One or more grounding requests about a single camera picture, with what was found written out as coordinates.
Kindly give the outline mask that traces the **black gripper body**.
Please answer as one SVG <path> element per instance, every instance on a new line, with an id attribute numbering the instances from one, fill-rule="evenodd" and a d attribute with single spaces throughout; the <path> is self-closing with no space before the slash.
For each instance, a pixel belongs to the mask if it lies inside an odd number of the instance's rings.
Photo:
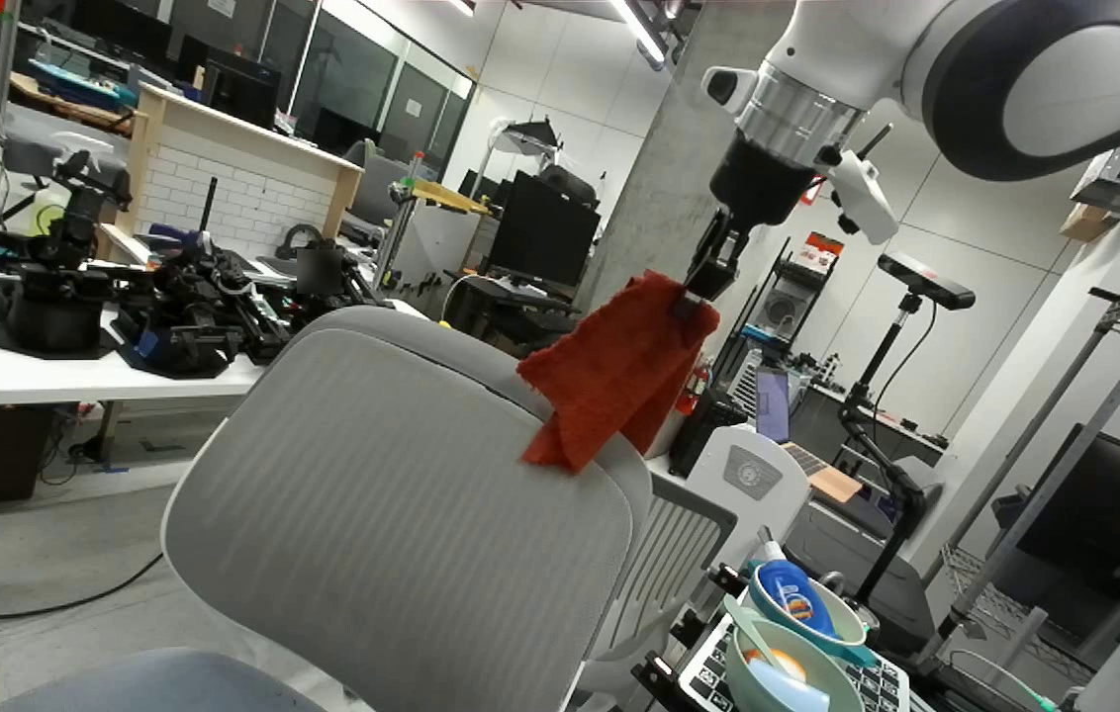
<path id="1" fill-rule="evenodd" d="M 707 219 L 692 262 L 707 258 L 713 267 L 736 263 L 740 250 L 746 244 L 746 234 L 757 225 L 780 225 L 808 186 L 808 166 L 790 166 L 757 145 L 753 139 L 736 136 L 707 183 L 714 215 Z"/>

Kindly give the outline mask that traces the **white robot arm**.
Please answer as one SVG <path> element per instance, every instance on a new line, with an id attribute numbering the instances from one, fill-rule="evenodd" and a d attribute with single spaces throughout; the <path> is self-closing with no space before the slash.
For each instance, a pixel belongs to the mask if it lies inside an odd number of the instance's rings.
<path id="1" fill-rule="evenodd" d="M 899 219 L 846 136 L 899 101 L 936 153 L 984 183 L 1026 183 L 1120 145 L 1120 0 L 790 0 L 757 67 L 707 67 L 732 143 L 685 294 L 714 299 L 757 225 L 782 225 L 829 183 L 850 228 Z"/>

